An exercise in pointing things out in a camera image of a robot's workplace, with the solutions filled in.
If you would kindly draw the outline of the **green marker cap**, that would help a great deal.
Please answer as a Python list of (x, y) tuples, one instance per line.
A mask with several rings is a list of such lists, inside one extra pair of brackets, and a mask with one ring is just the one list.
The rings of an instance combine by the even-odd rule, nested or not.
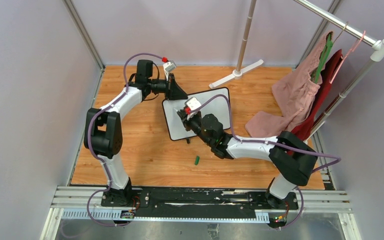
[(199, 161), (200, 161), (200, 157), (197, 155), (196, 158), (195, 158), (195, 161), (194, 161), (194, 165), (198, 165), (199, 164)]

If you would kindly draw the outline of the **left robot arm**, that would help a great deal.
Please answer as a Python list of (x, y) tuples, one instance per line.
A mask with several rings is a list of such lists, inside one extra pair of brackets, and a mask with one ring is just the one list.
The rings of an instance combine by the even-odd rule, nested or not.
[(125, 78), (125, 87), (116, 98), (101, 108), (90, 108), (86, 114), (84, 146), (100, 161), (107, 179), (101, 204), (104, 207), (129, 206), (135, 196), (132, 182), (121, 159), (122, 120), (151, 93), (163, 94), (167, 100), (185, 100), (187, 94), (176, 83), (172, 71), (175, 62), (162, 58), (164, 77), (152, 78), (155, 63), (141, 59), (136, 72)]

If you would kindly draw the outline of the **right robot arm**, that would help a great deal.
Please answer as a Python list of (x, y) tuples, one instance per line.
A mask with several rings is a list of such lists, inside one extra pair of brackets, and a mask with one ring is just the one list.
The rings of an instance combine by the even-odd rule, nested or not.
[(289, 192), (308, 184), (318, 158), (316, 152), (293, 133), (282, 131), (279, 136), (266, 138), (235, 137), (224, 131), (213, 114), (202, 116), (198, 112), (189, 116), (183, 109), (176, 113), (185, 130), (197, 135), (216, 157), (252, 158), (274, 164), (279, 175), (270, 182), (263, 197), (270, 208), (284, 208)]

